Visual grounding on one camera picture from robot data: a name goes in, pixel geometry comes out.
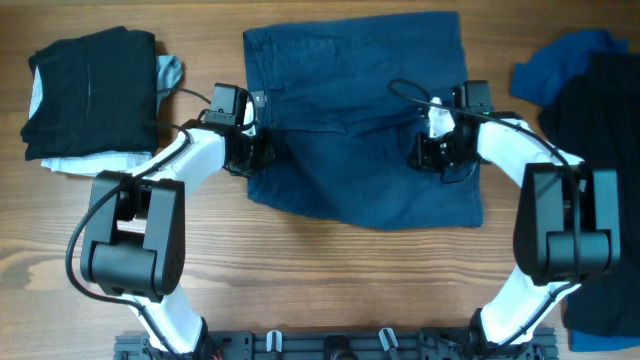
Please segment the navy blue shorts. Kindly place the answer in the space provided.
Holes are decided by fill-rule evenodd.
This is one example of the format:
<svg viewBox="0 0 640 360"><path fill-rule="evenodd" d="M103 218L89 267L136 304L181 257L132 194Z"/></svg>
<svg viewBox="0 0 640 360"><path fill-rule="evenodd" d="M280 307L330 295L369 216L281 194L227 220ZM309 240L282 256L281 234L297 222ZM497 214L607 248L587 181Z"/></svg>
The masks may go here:
<svg viewBox="0 0 640 360"><path fill-rule="evenodd" d="M382 230L482 225L477 168L409 164L425 103L467 78L457 13L272 25L243 46L275 151L248 182L252 201Z"/></svg>

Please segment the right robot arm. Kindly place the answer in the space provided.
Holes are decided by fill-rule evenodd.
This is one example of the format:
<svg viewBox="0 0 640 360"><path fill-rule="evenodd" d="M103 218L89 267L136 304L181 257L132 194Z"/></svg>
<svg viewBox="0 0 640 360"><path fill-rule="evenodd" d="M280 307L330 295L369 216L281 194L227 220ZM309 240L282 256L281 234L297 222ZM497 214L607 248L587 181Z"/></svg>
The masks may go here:
<svg viewBox="0 0 640 360"><path fill-rule="evenodd" d="M513 233L516 266L496 297L473 315L470 356L510 356L528 345L552 308L621 258L617 174L537 135L514 112L497 111L485 81L454 88L446 106L421 88L427 130L411 166L448 170L496 165L520 188Z"/></svg>

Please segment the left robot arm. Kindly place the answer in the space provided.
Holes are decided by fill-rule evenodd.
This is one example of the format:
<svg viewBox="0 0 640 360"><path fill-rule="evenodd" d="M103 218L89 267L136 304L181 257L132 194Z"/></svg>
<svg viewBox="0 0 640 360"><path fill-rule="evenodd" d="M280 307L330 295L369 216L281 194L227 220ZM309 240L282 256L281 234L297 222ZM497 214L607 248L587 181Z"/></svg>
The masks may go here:
<svg viewBox="0 0 640 360"><path fill-rule="evenodd" d="M177 127L173 143L125 172L103 171L65 257L69 282L88 298L129 307L151 359L216 359L206 321L180 286L185 203L221 170L252 177L274 160L259 126L265 95L218 83L207 108Z"/></svg>

